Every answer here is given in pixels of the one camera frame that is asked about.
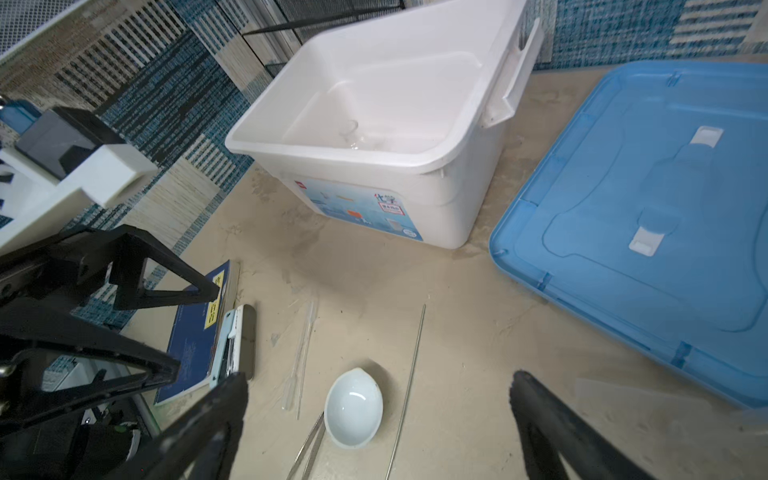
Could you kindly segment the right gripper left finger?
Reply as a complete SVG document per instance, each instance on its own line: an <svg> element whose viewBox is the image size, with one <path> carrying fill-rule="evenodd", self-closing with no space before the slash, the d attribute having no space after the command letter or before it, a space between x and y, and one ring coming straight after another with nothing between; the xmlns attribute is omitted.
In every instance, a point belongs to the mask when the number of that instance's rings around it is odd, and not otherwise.
<svg viewBox="0 0 768 480"><path fill-rule="evenodd" d="M244 373L236 372L180 416L109 479L227 479L248 404Z"/></svg>

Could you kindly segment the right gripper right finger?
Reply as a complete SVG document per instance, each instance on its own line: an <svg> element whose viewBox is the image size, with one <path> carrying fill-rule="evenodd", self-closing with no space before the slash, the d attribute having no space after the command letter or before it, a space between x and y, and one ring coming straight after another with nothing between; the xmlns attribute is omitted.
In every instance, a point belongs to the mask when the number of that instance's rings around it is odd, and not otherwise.
<svg viewBox="0 0 768 480"><path fill-rule="evenodd" d="M514 373L509 403L530 479L567 479L565 464L581 479L651 477L529 372Z"/></svg>

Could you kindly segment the metal tweezers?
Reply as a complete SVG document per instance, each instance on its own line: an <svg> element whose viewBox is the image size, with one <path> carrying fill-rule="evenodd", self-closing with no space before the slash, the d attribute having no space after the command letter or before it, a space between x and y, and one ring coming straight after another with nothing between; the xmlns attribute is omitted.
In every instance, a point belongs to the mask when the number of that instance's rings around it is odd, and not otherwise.
<svg viewBox="0 0 768 480"><path fill-rule="evenodd" d="M302 446L300 447L299 451L296 454L294 462L286 476L287 480L291 480L295 477L299 467L302 464L304 457L310 452L310 449L313 447L313 445L320 439L322 430L325 427L324 417L325 417L325 414L321 413L318 416L317 420L315 421L307 438L305 439L304 443L302 444Z"/></svg>

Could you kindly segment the white ceramic dish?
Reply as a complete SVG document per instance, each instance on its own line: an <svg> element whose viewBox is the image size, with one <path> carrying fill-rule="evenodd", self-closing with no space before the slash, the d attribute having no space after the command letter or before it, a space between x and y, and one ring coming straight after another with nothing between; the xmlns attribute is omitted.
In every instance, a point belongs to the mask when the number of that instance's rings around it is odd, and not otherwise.
<svg viewBox="0 0 768 480"><path fill-rule="evenodd" d="M334 444L342 449L365 447L377 434L383 418L383 396L362 368L340 375L325 401L324 425Z"/></svg>

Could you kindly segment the long metal spatula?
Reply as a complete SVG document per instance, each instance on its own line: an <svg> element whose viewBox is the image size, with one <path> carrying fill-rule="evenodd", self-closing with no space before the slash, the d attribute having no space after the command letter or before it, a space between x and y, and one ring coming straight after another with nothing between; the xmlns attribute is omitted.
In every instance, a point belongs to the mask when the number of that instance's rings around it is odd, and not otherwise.
<svg viewBox="0 0 768 480"><path fill-rule="evenodd" d="M385 480L389 480L391 478L392 472L394 470L394 465L395 465L395 462L396 462L396 457L397 457L397 452L398 452L398 449L399 449L399 444L400 444L401 438L402 438L402 432L403 432L403 428L404 428L404 424L405 424L405 420L406 420L409 400L410 400L411 391L412 391L413 380L414 380L416 366L417 366L417 362L418 362L420 343L421 343L421 338L422 338L423 329L424 329L424 323L425 323L425 319L426 319L426 312L427 312L427 304L425 303L425 304L422 305L422 309L421 309L419 325L418 325L418 329L417 329L417 333L416 333L416 340L415 340L415 344L414 344L414 348L413 348L413 353L412 353L412 358L411 358L411 364L410 364L410 368L409 368L409 374L408 374L408 378L407 378L407 382L406 382L406 386L405 386L405 390L404 390L403 402L402 402L402 406L401 406L401 411L400 411L400 416L399 416L399 420L398 420L398 424L397 424L395 438L394 438L394 442L393 442L393 445L392 445L392 450L391 450L389 462L388 462L388 465L387 465L387 470L386 470L385 477L384 477Z"/></svg>

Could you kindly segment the white plastic bin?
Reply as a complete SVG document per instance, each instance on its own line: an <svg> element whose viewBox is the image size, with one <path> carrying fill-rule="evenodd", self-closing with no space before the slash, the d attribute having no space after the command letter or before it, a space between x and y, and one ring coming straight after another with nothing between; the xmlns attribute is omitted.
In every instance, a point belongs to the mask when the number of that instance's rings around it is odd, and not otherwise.
<svg viewBox="0 0 768 480"><path fill-rule="evenodd" d="M544 37L528 1L441 1L323 32L226 147L318 214L459 248Z"/></svg>

